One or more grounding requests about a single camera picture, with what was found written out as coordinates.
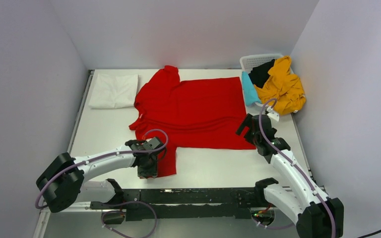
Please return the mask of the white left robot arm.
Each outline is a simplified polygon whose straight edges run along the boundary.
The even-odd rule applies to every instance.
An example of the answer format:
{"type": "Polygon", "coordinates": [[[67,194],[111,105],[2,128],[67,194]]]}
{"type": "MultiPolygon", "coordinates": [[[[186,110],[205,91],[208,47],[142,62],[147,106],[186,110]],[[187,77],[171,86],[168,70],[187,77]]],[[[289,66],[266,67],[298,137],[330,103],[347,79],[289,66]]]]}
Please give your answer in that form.
{"type": "Polygon", "coordinates": [[[121,147],[91,156],[73,157],[59,154],[36,180],[39,196],[35,207],[52,213],[65,210],[74,203],[98,202],[103,207],[117,208],[124,202],[124,191],[115,179],[94,181],[93,178],[114,170],[137,167],[139,172],[155,177],[158,157],[167,153],[158,138],[129,140],[121,147]]]}

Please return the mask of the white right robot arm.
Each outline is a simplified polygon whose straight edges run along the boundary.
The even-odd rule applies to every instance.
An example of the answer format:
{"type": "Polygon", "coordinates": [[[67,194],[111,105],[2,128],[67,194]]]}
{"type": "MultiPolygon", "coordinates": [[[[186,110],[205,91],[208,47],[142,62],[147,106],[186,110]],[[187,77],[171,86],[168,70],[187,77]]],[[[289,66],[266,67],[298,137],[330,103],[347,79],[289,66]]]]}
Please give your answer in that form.
{"type": "Polygon", "coordinates": [[[343,235],[344,205],[331,198],[298,163],[289,144],[276,137],[268,115],[247,114],[236,131],[254,145],[257,152],[289,182],[287,192],[274,178],[256,182],[254,201],[276,206],[295,226],[301,238],[340,238],[343,235]]]}

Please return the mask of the red t-shirt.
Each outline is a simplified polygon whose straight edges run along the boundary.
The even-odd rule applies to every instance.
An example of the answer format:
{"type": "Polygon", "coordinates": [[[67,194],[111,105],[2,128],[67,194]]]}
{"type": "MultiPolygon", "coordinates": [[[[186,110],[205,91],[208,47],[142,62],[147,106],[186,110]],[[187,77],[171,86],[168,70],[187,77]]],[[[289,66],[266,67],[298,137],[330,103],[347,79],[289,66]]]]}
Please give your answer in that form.
{"type": "Polygon", "coordinates": [[[179,70],[167,65],[143,85],[134,106],[138,118],[129,128],[137,139],[157,136],[167,143],[158,164],[159,177],[176,173],[179,147],[254,148],[236,134],[247,114],[238,77],[182,81],[179,70]]]}

